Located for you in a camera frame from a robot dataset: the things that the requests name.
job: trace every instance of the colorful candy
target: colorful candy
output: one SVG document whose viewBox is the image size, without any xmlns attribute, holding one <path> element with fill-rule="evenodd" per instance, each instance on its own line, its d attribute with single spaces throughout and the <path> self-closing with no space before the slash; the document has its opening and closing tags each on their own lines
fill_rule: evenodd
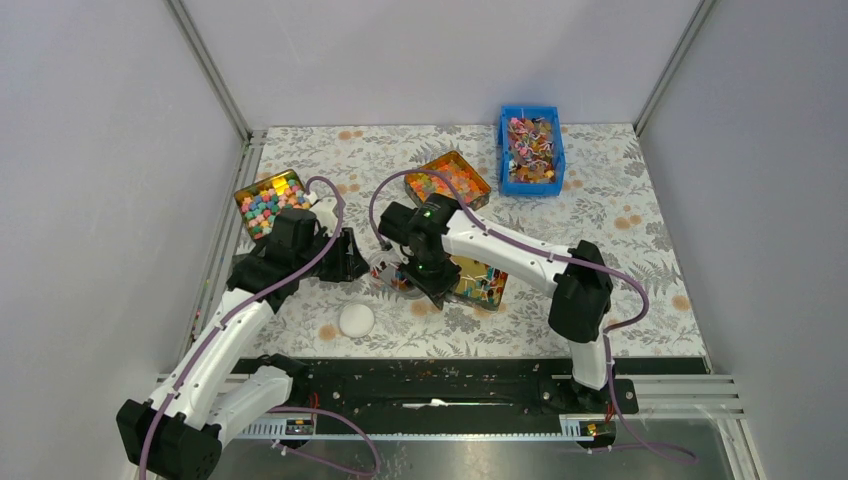
<svg viewBox="0 0 848 480">
<path fill-rule="evenodd" d="M 556 183 L 551 122 L 544 118 L 509 120 L 509 181 Z"/>
<path fill-rule="evenodd" d="M 306 199 L 303 188 L 297 180 L 286 182 L 286 189 L 277 192 L 276 189 L 261 189 L 255 194 L 247 194 L 239 202 L 239 210 L 247 224 L 247 231 L 254 239 L 262 238 L 271 233 L 276 214 L 284 208 L 309 208 L 311 203 Z"/>
<path fill-rule="evenodd" d="M 435 170 L 448 177 L 462 200 L 472 209 L 476 210 L 488 203 L 488 195 L 491 189 L 459 153 L 449 152 L 421 168 Z M 413 192 L 411 195 L 417 197 L 413 197 L 413 200 L 419 200 L 419 204 L 425 202 L 427 197 L 433 193 L 454 198 L 448 185 L 442 179 L 433 175 L 409 175 L 407 185 Z"/>
</svg>

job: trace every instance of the white wall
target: white wall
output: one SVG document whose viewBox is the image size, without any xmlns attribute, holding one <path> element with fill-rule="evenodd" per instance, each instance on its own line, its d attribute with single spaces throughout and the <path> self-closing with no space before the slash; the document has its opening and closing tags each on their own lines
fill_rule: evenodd
<svg viewBox="0 0 848 480">
<path fill-rule="evenodd" d="M 848 8 L 722 2 L 642 138 L 770 480 L 844 478 Z"/>
<path fill-rule="evenodd" d="M 698 0 L 186 0 L 248 123 L 632 122 Z"/>
<path fill-rule="evenodd" d="M 0 478 L 117 478 L 173 366 L 239 141 L 164 2 L 0 14 Z"/>
</svg>

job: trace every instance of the small colorful object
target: small colorful object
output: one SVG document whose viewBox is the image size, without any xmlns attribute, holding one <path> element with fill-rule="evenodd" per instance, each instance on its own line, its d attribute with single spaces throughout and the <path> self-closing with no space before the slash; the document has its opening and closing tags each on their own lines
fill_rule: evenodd
<svg viewBox="0 0 848 480">
<path fill-rule="evenodd" d="M 459 192 L 463 201 L 477 210 L 489 203 L 492 188 L 483 180 L 474 168 L 462 158 L 459 152 L 451 151 L 421 167 L 422 170 L 435 170 L 445 174 Z M 448 185 L 439 177 L 426 174 L 410 174 L 404 178 L 407 194 L 416 205 L 421 206 L 433 193 L 453 198 Z"/>
<path fill-rule="evenodd" d="M 374 287 L 393 290 L 404 298 L 416 299 L 424 296 L 412 282 L 400 273 L 401 258 L 394 250 L 380 250 L 368 259 Z"/>
<path fill-rule="evenodd" d="M 507 140 L 513 162 L 509 181 L 513 183 L 555 182 L 554 157 L 551 146 L 551 122 L 544 117 L 509 121 Z"/>
<path fill-rule="evenodd" d="M 312 206 L 304 194 L 303 182 L 286 170 L 237 191 L 233 197 L 248 234 L 258 240 L 271 233 L 276 215 L 284 208 Z"/>
<path fill-rule="evenodd" d="M 472 258 L 454 255 L 451 260 L 462 269 L 453 297 L 461 303 L 497 311 L 509 275 Z"/>
</svg>

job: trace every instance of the robotic arm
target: robotic arm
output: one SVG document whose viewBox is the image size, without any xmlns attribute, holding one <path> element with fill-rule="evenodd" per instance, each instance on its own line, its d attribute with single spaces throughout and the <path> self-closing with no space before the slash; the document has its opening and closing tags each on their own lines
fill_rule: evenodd
<svg viewBox="0 0 848 480">
<path fill-rule="evenodd" d="M 459 282 L 460 268 L 450 255 L 479 260 L 524 280 L 553 299 L 548 324 L 568 340 L 574 364 L 573 379 L 593 390 L 606 386 L 607 368 L 601 338 L 603 316 L 610 309 L 612 281 L 606 273 L 568 264 L 554 255 L 572 256 L 604 265 L 598 248 L 581 240 L 576 248 L 547 245 L 507 228 L 497 227 L 510 243 L 477 227 L 456 200 L 432 194 L 420 208 L 392 202 L 380 216 L 379 232 L 400 244 L 404 252 L 399 271 L 441 308 Z M 529 253 L 517 243 L 551 252 Z"/>
<path fill-rule="evenodd" d="M 315 258 L 332 241 L 327 231 L 336 227 L 335 208 L 336 200 L 327 198 L 315 203 L 311 210 L 290 209 L 278 215 L 271 234 L 233 268 L 221 303 L 174 372 L 143 404 L 134 400 L 124 403 L 117 421 L 131 462 L 140 463 L 145 436 L 169 395 L 173 399 L 162 412 L 147 463 L 150 471 L 165 478 L 207 478 L 222 449 L 258 417 L 287 402 L 305 403 L 306 367 L 285 357 L 274 365 L 260 367 L 248 381 L 227 394 L 218 397 L 218 391 L 247 342 L 297 291 L 302 278 L 350 282 L 368 271 L 352 230 L 342 228 L 328 253 L 300 278 L 248 304 L 226 325 L 222 320 L 244 301 Z M 194 366 L 188 376 L 177 385 L 180 372 L 192 361 Z"/>
</svg>

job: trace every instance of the floral patterned surface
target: floral patterned surface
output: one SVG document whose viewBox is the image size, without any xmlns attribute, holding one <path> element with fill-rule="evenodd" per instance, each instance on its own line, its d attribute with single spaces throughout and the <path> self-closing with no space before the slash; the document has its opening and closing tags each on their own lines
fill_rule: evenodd
<svg viewBox="0 0 848 480">
<path fill-rule="evenodd" d="M 596 243 L 607 264 L 633 275 L 648 289 L 651 310 L 639 324 L 612 335 L 618 356 L 703 356 L 704 345 L 680 267 L 660 215 L 633 129 L 626 124 L 563 125 L 566 181 L 558 197 L 507 197 L 497 192 L 492 126 L 278 127 L 268 132 L 258 178 L 293 168 L 306 180 L 324 175 L 344 194 L 344 223 L 356 232 L 362 255 L 378 250 L 368 225 L 368 202 L 389 174 L 458 150 L 492 186 L 483 217 L 560 245 Z M 327 192 L 319 186 L 319 192 Z M 412 206 L 402 179 L 390 183 L 376 204 Z M 242 232 L 237 253 L 252 242 Z M 351 302 L 368 305 L 377 321 L 371 333 L 350 339 L 338 315 Z M 429 300 L 398 298 L 363 277 L 352 284 L 301 282 L 248 348 L 247 355 L 285 353 L 315 357 L 538 357 L 568 353 L 565 339 L 548 327 L 550 299 L 510 276 L 499 312 L 459 304 L 439 312 Z M 640 308 L 639 297 L 616 281 L 611 322 Z"/>
</svg>

